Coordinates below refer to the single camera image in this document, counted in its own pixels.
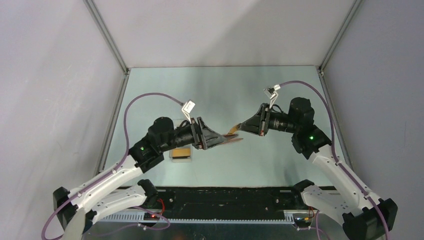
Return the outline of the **brown leather card holder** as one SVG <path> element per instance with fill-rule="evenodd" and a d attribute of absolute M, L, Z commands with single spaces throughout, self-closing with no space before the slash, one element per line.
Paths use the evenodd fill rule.
<path fill-rule="evenodd" d="M 224 142 L 220 143 L 219 145 L 227 145 L 242 141 L 244 138 L 239 137 L 239 134 L 237 133 L 240 130 L 240 127 L 241 123 L 237 123 L 231 127 L 230 130 L 223 135 L 225 137 Z"/>

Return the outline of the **clear plastic card box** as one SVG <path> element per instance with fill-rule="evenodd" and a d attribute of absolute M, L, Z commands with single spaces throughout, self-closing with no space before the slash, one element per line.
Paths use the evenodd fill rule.
<path fill-rule="evenodd" d="M 182 118 L 173 118 L 174 127 L 188 125 L 188 120 Z M 169 159 L 173 163 L 187 163 L 192 161 L 192 145 L 186 144 L 169 151 Z"/>

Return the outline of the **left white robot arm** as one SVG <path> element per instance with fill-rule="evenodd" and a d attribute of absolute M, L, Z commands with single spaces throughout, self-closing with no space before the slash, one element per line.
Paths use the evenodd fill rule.
<path fill-rule="evenodd" d="M 128 150 L 122 162 L 79 187 L 71 190 L 60 187 L 53 192 L 58 220 L 64 230 L 71 227 L 80 237 L 99 220 L 121 210 L 153 208 L 158 202 L 158 191 L 150 180 L 142 179 L 122 192 L 117 192 L 117 188 L 157 166 L 167 151 L 187 145 L 207 150 L 228 139 L 207 127 L 201 117 L 185 120 L 178 127 L 171 118 L 159 117 L 145 137 Z"/>

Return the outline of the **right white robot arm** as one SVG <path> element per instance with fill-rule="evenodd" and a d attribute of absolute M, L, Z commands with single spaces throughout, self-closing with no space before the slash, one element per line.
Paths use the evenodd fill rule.
<path fill-rule="evenodd" d="M 344 162 L 336 159 L 333 143 L 314 124 L 315 111 L 309 99 L 295 97 L 288 113 L 276 111 L 268 103 L 237 125 L 237 130 L 264 137 L 268 131 L 291 133 L 297 153 L 303 155 L 327 177 L 337 195 L 322 192 L 310 180 L 294 186 L 291 204 L 297 209 L 306 206 L 327 215 L 339 225 L 350 240 L 376 240 L 394 227 L 398 206 L 372 191 Z"/>

